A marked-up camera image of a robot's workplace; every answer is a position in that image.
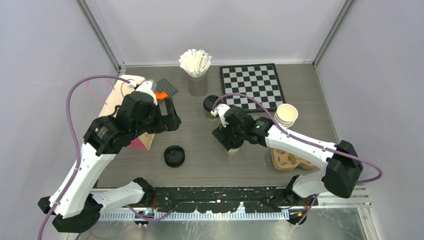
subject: white wall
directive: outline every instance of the white wall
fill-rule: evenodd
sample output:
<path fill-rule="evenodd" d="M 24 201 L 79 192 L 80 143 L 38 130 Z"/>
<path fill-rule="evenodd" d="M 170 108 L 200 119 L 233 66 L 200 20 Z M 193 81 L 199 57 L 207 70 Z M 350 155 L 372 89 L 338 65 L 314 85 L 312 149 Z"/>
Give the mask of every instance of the white wall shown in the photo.
<path fill-rule="evenodd" d="M 312 62 L 345 0 L 90 0 L 127 65 L 177 64 L 187 49 L 214 63 Z"/>
<path fill-rule="evenodd" d="M 390 240 L 424 234 L 423 13 L 422 0 L 356 1 L 318 66 L 339 138 L 384 171 L 367 190 Z"/>
<path fill-rule="evenodd" d="M 32 240 L 45 216 L 38 200 L 57 190 L 75 161 L 65 113 L 69 88 L 116 73 L 74 0 L 2 1 L 0 36 L 0 239 Z M 91 81 L 102 98 L 108 86 Z M 85 85 L 71 103 L 81 141 L 102 103 Z M 43 239 L 60 239 L 51 221 Z"/>

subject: gray wooden tabletop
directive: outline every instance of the gray wooden tabletop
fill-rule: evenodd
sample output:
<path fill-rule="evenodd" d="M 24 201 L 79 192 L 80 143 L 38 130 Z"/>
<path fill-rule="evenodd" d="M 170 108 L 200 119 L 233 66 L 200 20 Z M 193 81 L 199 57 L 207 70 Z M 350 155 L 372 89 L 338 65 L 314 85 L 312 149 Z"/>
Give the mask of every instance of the gray wooden tabletop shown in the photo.
<path fill-rule="evenodd" d="M 294 105 L 299 117 L 293 131 L 335 142 L 336 137 L 327 112 L 317 75 L 311 64 L 276 65 L 287 103 Z M 177 131 L 156 134 L 149 151 L 124 148 L 106 167 L 98 187 L 120 187 L 135 178 L 145 178 L 154 187 L 208 186 L 285 186 L 292 176 L 314 170 L 278 171 L 271 161 L 271 148 L 245 142 L 235 155 L 229 155 L 212 135 L 220 124 L 207 119 L 203 100 L 208 95 L 222 95 L 219 66 L 207 72 L 208 93 L 191 96 L 187 75 L 178 66 L 128 68 L 126 74 L 159 81 L 166 78 L 178 89 L 172 99 L 182 124 Z M 251 114 L 265 116 L 263 112 Z M 164 150 L 178 145 L 185 150 L 185 162 L 177 168 L 165 164 Z"/>

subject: black lid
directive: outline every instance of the black lid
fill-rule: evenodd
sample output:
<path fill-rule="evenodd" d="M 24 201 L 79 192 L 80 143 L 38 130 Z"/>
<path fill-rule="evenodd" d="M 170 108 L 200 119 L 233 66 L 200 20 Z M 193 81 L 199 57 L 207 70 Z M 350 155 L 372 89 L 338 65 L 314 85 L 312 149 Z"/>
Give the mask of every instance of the black lid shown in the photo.
<path fill-rule="evenodd" d="M 218 96 L 217 95 L 210 95 L 207 96 L 204 100 L 203 100 L 203 108 L 207 111 L 210 112 L 212 111 L 212 107 L 214 106 L 214 103 L 218 100 Z"/>
<path fill-rule="evenodd" d="M 166 165 L 170 166 L 171 168 L 177 168 L 184 163 L 186 154 L 182 147 L 173 145 L 165 149 L 165 152 L 163 152 L 163 157 L 165 158 Z"/>

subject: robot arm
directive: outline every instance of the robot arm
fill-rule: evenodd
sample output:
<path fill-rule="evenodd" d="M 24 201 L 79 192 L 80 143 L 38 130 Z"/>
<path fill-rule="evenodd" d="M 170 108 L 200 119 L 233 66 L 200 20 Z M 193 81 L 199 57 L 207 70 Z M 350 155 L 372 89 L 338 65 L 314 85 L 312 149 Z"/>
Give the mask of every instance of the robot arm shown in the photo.
<path fill-rule="evenodd" d="M 122 105 L 109 116 L 96 118 L 84 135 L 81 165 L 72 184 L 54 209 L 53 225 L 58 232 L 82 233 L 90 229 L 103 213 L 134 203 L 149 204 L 154 190 L 143 178 L 109 191 L 90 194 L 105 167 L 123 147 L 141 134 L 175 131 L 181 124 L 171 98 L 165 99 L 167 115 L 155 96 L 156 83 L 144 81 L 134 92 L 124 97 Z M 76 163 L 59 189 L 43 197 L 38 206 L 46 214 L 70 179 Z"/>
<path fill-rule="evenodd" d="M 362 164 L 306 143 L 358 156 L 349 142 L 344 140 L 339 144 L 324 142 L 283 127 L 292 136 L 302 139 L 299 141 L 281 132 L 271 119 L 259 117 L 255 120 L 237 106 L 220 104 L 212 114 L 219 115 L 221 120 L 221 125 L 212 134 L 229 154 L 235 154 L 243 142 L 248 141 L 251 144 L 289 152 L 319 168 L 319 171 L 314 173 L 305 176 L 296 175 L 291 179 L 284 192 L 284 198 L 288 203 L 296 204 L 300 199 L 323 192 L 331 192 L 341 198 L 351 196 L 362 172 Z"/>

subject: black and white checkered board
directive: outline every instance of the black and white checkered board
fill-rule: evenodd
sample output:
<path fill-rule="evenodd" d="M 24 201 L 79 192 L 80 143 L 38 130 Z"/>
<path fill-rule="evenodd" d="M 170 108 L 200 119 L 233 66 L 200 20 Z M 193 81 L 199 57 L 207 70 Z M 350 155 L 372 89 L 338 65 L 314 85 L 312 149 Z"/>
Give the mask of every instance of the black and white checkered board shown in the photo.
<path fill-rule="evenodd" d="M 241 93 L 258 100 L 269 111 L 285 103 L 283 90 L 274 63 L 222 66 L 221 86 L 223 94 Z M 238 106 L 246 112 L 261 112 L 254 102 L 245 97 L 230 96 L 226 98 L 229 106 Z"/>

